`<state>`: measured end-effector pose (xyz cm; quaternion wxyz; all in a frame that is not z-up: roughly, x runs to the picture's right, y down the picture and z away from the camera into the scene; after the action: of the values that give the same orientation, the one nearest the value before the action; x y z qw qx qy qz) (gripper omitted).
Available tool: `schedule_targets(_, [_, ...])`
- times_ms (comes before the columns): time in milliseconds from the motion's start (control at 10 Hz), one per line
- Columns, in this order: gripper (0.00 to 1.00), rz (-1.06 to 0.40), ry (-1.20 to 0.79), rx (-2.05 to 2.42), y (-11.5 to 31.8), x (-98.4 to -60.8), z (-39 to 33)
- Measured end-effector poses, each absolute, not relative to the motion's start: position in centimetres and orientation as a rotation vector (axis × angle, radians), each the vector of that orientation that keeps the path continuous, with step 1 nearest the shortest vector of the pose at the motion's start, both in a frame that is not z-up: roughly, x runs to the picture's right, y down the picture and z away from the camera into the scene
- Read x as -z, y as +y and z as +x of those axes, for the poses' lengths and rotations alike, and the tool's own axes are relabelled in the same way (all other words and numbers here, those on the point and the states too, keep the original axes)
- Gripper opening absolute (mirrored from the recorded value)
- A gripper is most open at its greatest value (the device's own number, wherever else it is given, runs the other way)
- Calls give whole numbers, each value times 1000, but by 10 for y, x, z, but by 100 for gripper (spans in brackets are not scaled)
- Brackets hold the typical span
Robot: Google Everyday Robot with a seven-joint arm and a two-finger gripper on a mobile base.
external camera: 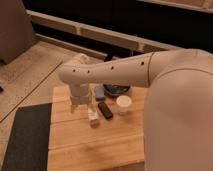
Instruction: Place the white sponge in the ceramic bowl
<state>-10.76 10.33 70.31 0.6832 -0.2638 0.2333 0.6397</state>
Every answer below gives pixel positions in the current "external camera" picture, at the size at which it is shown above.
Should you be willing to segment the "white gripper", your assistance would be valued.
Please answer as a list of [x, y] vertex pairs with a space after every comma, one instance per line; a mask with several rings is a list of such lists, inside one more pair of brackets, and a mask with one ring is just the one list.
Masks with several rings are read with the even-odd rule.
[[79, 105], [90, 105], [92, 103], [92, 92], [88, 84], [69, 86], [71, 112], [74, 112]]

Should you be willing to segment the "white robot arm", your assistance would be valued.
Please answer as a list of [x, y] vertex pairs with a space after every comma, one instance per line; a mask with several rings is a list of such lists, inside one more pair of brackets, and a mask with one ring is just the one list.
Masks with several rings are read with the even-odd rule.
[[146, 171], [213, 171], [213, 54], [200, 49], [151, 52], [90, 64], [78, 54], [59, 78], [71, 100], [86, 103], [90, 83], [146, 87]]

